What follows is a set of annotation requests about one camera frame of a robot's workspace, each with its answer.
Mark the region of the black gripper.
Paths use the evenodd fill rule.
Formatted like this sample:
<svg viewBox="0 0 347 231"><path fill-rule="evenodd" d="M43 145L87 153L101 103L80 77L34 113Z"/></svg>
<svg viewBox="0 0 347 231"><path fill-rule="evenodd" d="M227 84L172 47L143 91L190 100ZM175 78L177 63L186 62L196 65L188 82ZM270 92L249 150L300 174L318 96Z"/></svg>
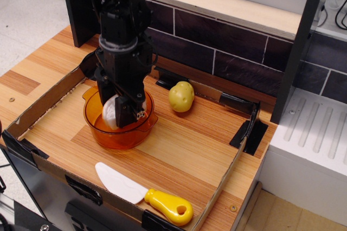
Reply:
<svg viewBox="0 0 347 231"><path fill-rule="evenodd" d="M136 123L145 115L144 78L157 58L152 57L153 41L147 34L127 44L99 37L95 54L98 67L95 78L102 105L115 97L115 121L119 128Z"/></svg>

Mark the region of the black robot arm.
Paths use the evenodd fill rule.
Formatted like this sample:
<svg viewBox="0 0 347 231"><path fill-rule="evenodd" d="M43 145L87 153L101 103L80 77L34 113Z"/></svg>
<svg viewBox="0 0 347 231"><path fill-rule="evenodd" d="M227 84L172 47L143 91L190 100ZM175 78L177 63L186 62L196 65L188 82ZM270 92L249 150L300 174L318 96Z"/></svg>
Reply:
<svg viewBox="0 0 347 231"><path fill-rule="evenodd" d="M123 128L144 117L144 79L158 60L146 30L152 11L146 0L99 0L98 48L85 60L94 60L85 76L98 85L109 127Z"/></svg>

